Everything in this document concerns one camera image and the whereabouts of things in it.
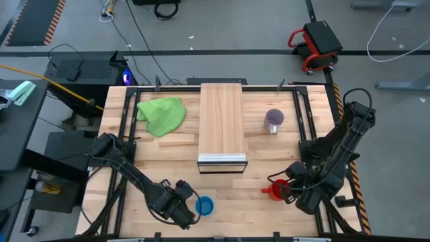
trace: desk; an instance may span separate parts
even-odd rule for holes
[[[200,175],[197,168],[198,135],[200,114],[200,93],[177,91],[144,92],[141,101],[160,97],[176,96],[187,109],[183,124],[172,133],[161,138],[149,134],[145,122],[136,125],[135,166],[154,182],[169,179],[175,183],[179,179],[187,181],[196,192],[214,199],[215,209],[209,217],[202,217],[188,231],[179,227],[164,225],[156,221],[144,205],[143,195],[129,184],[126,190],[124,213],[120,237],[154,237],[161,232],[162,237],[272,237],[279,231],[282,237],[292,235],[316,236],[316,223],[313,216],[304,214],[293,204],[270,200],[261,188],[269,186],[266,177],[285,169],[294,161],[300,160],[298,141],[300,134],[291,93],[275,91],[243,92],[243,118],[245,122],[245,144],[249,162],[243,174]],[[308,96],[314,116],[318,136],[324,136],[334,127],[330,103],[323,85],[309,85]],[[126,87],[110,87],[99,133],[118,134]],[[125,134],[131,124],[132,106],[130,100]],[[304,102],[300,99],[302,112]],[[263,127],[266,111],[280,109],[286,119],[277,135],[270,135]],[[305,125],[307,137],[309,127]],[[83,210],[90,220],[94,220],[105,204],[111,169],[103,168],[87,184]],[[346,181],[339,195],[352,198],[351,188]],[[187,205],[194,213],[196,197],[192,196]],[[340,208],[339,212],[349,224],[361,230],[357,211],[354,207]],[[327,216],[322,212],[325,231],[329,231]],[[112,209],[108,232],[113,231],[116,207]],[[88,228],[83,217],[79,218],[77,234]]]
[[[14,89],[23,81],[0,81],[0,89]],[[19,167],[21,158],[27,147],[33,127],[45,98],[48,83],[43,80],[32,81],[35,90],[21,106],[11,104],[0,111],[0,210],[17,203],[7,209],[9,217],[0,233],[8,241],[21,207],[21,200],[27,190],[33,169]]]

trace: wooden table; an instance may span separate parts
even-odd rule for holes
[[[198,92],[144,92],[141,101],[176,96],[187,109],[183,124],[172,133],[161,138],[149,134],[145,122],[136,125],[137,141],[135,166],[154,182],[167,178],[172,184],[179,179],[186,180],[196,192],[210,196],[215,203],[212,215],[202,217],[190,230],[178,226],[164,225],[148,212],[143,195],[131,184],[126,190],[121,237],[272,237],[279,231],[282,237],[302,235],[317,236],[314,216],[298,210],[294,204],[270,200],[261,189],[270,185],[266,177],[277,173],[294,161],[300,160],[298,151],[298,123],[291,92],[244,91],[243,118],[245,122],[245,144],[248,167],[244,174],[200,175],[197,168],[200,93]],[[118,134],[126,87],[110,87],[99,133]],[[334,127],[333,117],[322,85],[308,86],[310,105],[318,136],[324,136]],[[130,129],[133,97],[130,100],[125,134]],[[302,112],[303,100],[300,98]],[[280,109],[285,115],[277,135],[270,135],[263,127],[266,111]],[[308,121],[304,115],[306,136],[310,138]],[[108,192],[111,169],[103,168],[87,184],[83,210],[94,220],[103,208]],[[351,188],[345,180],[339,195],[352,198]],[[196,197],[187,200],[194,212]],[[327,216],[321,205],[325,231],[329,231]],[[348,223],[361,230],[354,207],[339,208]],[[116,207],[112,209],[110,227],[113,231]],[[82,233],[89,226],[81,214],[76,233]]]

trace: blue cup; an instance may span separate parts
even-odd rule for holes
[[[200,202],[202,202],[202,216],[209,216],[214,211],[214,201],[208,196],[201,196]],[[200,202],[196,201],[196,211],[200,213]]]

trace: wooden block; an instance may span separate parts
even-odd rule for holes
[[[200,162],[246,161],[241,84],[202,84]]]

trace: green towel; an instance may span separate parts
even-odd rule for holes
[[[138,121],[146,121],[152,135],[163,135],[181,126],[187,110],[178,97],[164,97],[137,104]]]

